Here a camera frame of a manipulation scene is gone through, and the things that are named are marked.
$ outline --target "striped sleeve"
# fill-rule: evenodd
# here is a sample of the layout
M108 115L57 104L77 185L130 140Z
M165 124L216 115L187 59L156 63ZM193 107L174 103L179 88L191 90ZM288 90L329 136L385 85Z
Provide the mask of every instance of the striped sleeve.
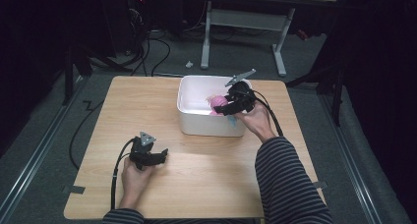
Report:
M284 137L267 140L255 163L266 223L332 223L294 146Z
M103 224L143 224L144 216L137 210L121 208L112 209L103 217Z

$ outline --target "white plastic bin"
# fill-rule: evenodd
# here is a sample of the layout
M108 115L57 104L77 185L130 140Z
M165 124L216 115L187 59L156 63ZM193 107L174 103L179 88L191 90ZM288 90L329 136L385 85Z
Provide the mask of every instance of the white plastic bin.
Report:
M226 95L230 86L225 87L231 78L216 76L186 76L178 89L177 107L180 112L181 131L188 135L242 137L246 126L236 121L236 127L227 116L210 115L211 108L207 98L213 94ZM249 81L243 80L252 87Z

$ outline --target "pink cloth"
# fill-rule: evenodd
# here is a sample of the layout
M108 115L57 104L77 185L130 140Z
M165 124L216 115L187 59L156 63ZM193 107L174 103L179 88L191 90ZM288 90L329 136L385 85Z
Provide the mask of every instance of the pink cloth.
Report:
M224 106L227 105L229 102L227 101L227 99L222 96L222 95L212 95L210 97L207 98L208 104L211 107L211 112L209 113L210 115L220 115L222 116L222 113L216 113L214 110L215 106Z

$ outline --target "hand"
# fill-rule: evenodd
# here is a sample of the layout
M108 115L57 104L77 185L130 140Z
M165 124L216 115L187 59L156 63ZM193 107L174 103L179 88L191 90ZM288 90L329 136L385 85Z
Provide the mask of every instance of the hand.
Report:
M265 142L268 139L275 137L275 134L270 128L269 112L258 100L255 101L254 109L252 109L251 112L240 112L234 116L240 119L249 131L254 133L261 142Z
M124 194L120 201L119 208L136 209L142 192L147 187L150 174L155 166L147 167L141 171L136 167L129 157L125 158L125 165L122 173Z

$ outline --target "metal rail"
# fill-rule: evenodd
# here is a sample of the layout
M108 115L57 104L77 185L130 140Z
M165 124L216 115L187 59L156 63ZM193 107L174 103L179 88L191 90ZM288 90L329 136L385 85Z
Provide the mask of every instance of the metal rail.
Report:
M46 154L49 151L49 148L52 146L53 139L59 127L61 126L62 121L67 115L78 93L86 85L87 80L83 79L82 77L78 77L76 80L76 83L77 83L77 87L73 94L73 97L71 98L71 100L68 102L67 105L61 106L60 110L58 111L57 115L53 119L52 123L49 125L49 128L47 129L42 140L40 141L33 155L31 156L29 162L25 166L23 172L19 176L13 188L10 190L6 199L1 204L0 206L0 223L1 224L7 223L9 219L11 218L14 210L19 204L19 201L21 200L22 196L25 194L25 191L30 185L31 180L36 174L37 169L40 167L43 159L45 158Z
M359 202L361 203L366 218L368 219L368 223L383 223L376 207L374 206L374 202L372 201L368 187L365 184L362 175L358 170L358 167L356 166L352 154L350 153L349 146L346 142L346 139L344 138L343 132L341 128L339 128L334 123L334 120L331 116L331 103L328 97L325 95L319 95L319 100L326 109L328 121L332 124L333 132L338 140L341 157L352 182L353 188L355 189L356 195L359 198Z

